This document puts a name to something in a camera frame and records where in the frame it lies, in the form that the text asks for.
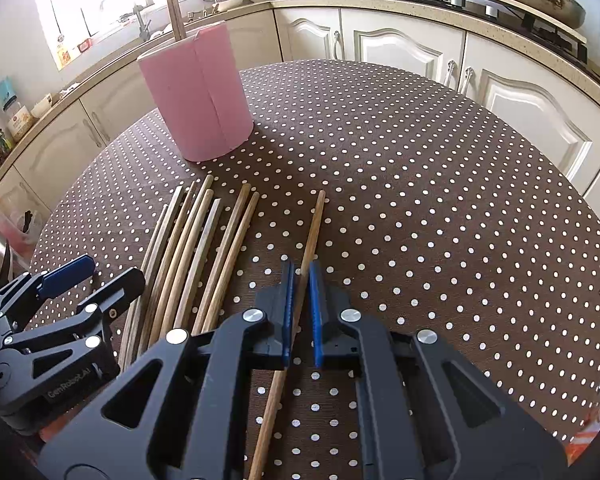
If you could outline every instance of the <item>glass jar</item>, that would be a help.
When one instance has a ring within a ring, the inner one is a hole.
[[[27,107],[15,95],[4,105],[4,114],[7,127],[15,142],[18,142],[36,122]]]

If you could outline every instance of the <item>granite countertop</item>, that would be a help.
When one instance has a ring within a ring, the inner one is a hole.
[[[273,2],[265,2],[260,4],[247,4],[235,9],[226,10],[207,18],[202,18],[195,22],[186,23],[185,29],[192,30],[202,25],[218,22],[220,20],[232,20],[254,12],[262,10],[283,9],[291,7],[343,7],[350,9],[366,9],[377,10],[380,12],[394,12],[405,16],[413,16],[424,20],[431,20],[437,23],[443,23],[451,27],[460,28],[468,32],[472,32],[489,40],[501,43],[513,50],[529,56],[536,62],[551,69],[559,74],[571,84],[579,88],[591,99],[600,106],[600,85],[571,64],[564,58],[558,56],[544,46],[525,38],[496,23],[468,15],[464,12],[457,12],[447,8],[441,8],[415,2],[412,0],[274,0]],[[33,139],[46,128],[59,114],[66,110],[70,105],[75,103],[82,95],[94,88],[98,83],[112,75],[117,70],[124,68],[126,65],[134,62],[140,54],[147,50],[170,40],[173,38],[173,32],[169,32],[138,46],[133,46],[131,49],[124,52],[117,58],[108,62],[105,66],[94,68],[96,71],[84,79],[76,89],[74,89],[67,97],[53,106],[16,145],[7,159],[0,167],[0,180],[5,175],[6,171],[13,165],[14,161],[26,149]]]

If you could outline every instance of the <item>round table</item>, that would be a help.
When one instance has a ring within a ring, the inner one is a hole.
[[[193,164],[158,111],[147,114],[68,191],[33,269],[89,253],[104,283],[139,266],[176,186],[212,173],[224,225],[249,182],[262,197],[222,320],[278,282],[281,260],[300,264],[325,189],[317,254],[352,306],[391,330],[437,331],[568,442],[600,380],[600,222],[555,166],[475,102],[403,70],[307,60],[246,70],[242,80],[255,122],[243,145]],[[101,283],[48,302],[33,323],[68,316]],[[360,478],[354,381],[313,368],[306,311],[266,477]],[[270,378],[252,381],[247,470]]]

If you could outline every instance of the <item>white wall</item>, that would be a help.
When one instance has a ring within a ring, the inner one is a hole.
[[[202,10],[204,5],[208,4],[202,0],[187,0],[181,8],[186,14]],[[153,20],[152,31],[169,23],[166,8],[153,10],[148,17]],[[10,77],[18,97],[31,110],[47,93],[61,90],[90,66],[137,37],[138,25],[132,20],[58,71],[40,23],[36,0],[0,0],[0,80]],[[4,126],[0,109],[0,127]]]

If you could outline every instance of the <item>cabinet handle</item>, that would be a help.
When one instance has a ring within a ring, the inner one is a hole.
[[[475,71],[473,68],[469,67],[464,71],[464,81],[462,82],[462,88],[460,89],[460,93],[466,97],[466,91],[469,89],[469,81],[474,76]]]
[[[106,141],[107,142],[111,142],[111,137],[109,137],[109,134],[104,129],[104,126],[102,126],[102,123],[100,122],[100,118],[98,117],[98,115],[96,114],[96,112],[91,112],[91,118],[93,119],[93,122],[95,123],[96,128],[104,136],[104,138],[106,139]]]
[[[88,119],[83,119],[82,124],[84,124],[89,129],[89,136],[91,137],[91,140],[96,143],[96,146],[101,148],[102,143],[100,142],[100,139],[98,138],[98,133],[96,131],[94,131],[93,125],[91,124],[91,122]]]
[[[443,82],[444,86],[449,86],[449,83],[451,83],[451,76],[454,74],[456,66],[456,62],[453,59],[446,64],[446,76],[445,82]]]
[[[338,59],[338,44],[340,43],[340,31],[333,33],[333,59]]]

